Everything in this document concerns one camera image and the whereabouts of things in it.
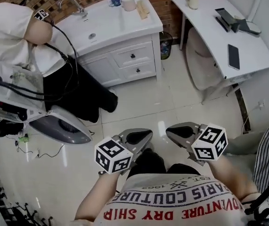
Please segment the white shirt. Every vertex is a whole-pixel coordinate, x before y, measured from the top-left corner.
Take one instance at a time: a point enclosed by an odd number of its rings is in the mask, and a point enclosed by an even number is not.
[[[241,202],[220,181],[189,174],[139,174],[102,209],[94,225],[106,226],[246,226],[244,213],[260,194]],[[268,208],[264,203],[260,212]],[[86,220],[70,226],[89,226]]]
[[[24,39],[24,35],[32,16],[31,8],[6,2],[0,3],[0,61],[22,67],[31,63],[29,42]],[[32,52],[44,77],[65,64],[58,52],[45,45],[34,47]]]

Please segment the sink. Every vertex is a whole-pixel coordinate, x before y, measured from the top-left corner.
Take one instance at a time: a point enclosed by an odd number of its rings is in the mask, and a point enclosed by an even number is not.
[[[122,6],[110,7],[104,0],[86,8],[85,18],[70,15],[56,24],[71,40],[79,55],[124,41],[163,31],[163,25],[149,0],[143,0],[149,7],[148,18],[141,20],[135,9],[126,12]],[[73,55],[66,38],[56,29],[53,30],[52,42],[61,50]]]

